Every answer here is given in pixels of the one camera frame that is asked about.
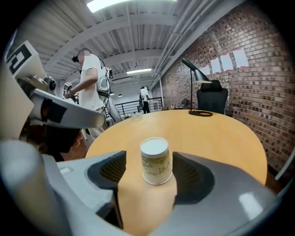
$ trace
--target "jar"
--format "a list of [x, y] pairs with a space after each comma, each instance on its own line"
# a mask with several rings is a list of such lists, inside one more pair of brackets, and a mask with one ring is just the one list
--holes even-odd
[[140, 150], [144, 180], [153, 185], [166, 183], [172, 176], [167, 140], [159, 137], [146, 139]]

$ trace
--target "brick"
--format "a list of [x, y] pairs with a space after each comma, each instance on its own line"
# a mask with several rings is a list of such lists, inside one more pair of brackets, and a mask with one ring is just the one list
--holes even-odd
[[[248, 68], [236, 67], [232, 51], [238, 47], [245, 49]], [[226, 109], [257, 135], [268, 164], [279, 171], [295, 146], [295, 73], [282, 36], [254, 3], [246, 1], [231, 10], [173, 63], [162, 76], [165, 105], [178, 106], [190, 98], [189, 69], [181, 63], [183, 57], [212, 70], [210, 60], [223, 53], [230, 54], [234, 70], [208, 77], [229, 90]], [[199, 87], [194, 84], [195, 108]], [[159, 96], [159, 83], [153, 94]]]

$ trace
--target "black railing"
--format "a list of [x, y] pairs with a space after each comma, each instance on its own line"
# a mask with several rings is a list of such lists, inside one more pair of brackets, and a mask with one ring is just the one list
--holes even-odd
[[[163, 107], [163, 101], [162, 101], [162, 97], [158, 97], [158, 98], [152, 98], [152, 102], [154, 101], [158, 101], [158, 103], [152, 103], [150, 104], [150, 110], [151, 112], [155, 112], [157, 110], [161, 110]], [[116, 104], [116, 109], [118, 110], [118, 112], [120, 113], [121, 116], [123, 115], [130, 115], [133, 112], [138, 112], [138, 106], [139, 106], [139, 101], [129, 101], [129, 102], [124, 102], [124, 103], [119, 103]], [[109, 118], [110, 114], [108, 112], [108, 110], [105, 110], [106, 113], [106, 117]]]

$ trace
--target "chair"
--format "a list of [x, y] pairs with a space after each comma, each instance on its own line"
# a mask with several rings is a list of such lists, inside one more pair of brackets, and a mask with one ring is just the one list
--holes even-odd
[[174, 110], [182, 110], [185, 108], [185, 106], [187, 105], [188, 103], [188, 100], [185, 98], [183, 99], [183, 101], [181, 102], [180, 106], [179, 107], [175, 107]]
[[221, 87], [218, 80], [203, 83], [197, 91], [198, 110], [224, 114], [228, 93], [226, 88]]

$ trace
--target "person wearing white t-shirt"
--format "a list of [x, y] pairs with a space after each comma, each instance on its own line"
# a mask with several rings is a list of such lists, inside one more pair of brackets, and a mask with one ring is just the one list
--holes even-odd
[[[102, 70], [100, 60], [97, 56], [91, 54], [88, 49], [81, 49], [77, 58], [82, 65], [81, 81], [78, 85], [66, 92], [65, 98], [68, 99], [79, 92], [79, 105], [103, 112], [104, 102], [96, 90], [98, 75], [100, 70]], [[106, 129], [107, 125], [105, 122], [100, 128], [91, 128], [88, 130], [91, 137], [95, 139]]]
[[148, 100], [150, 100], [148, 96], [148, 87], [145, 86], [144, 88], [141, 89], [141, 96], [142, 96], [142, 101], [143, 101], [143, 113], [149, 113], [149, 105], [148, 105]]

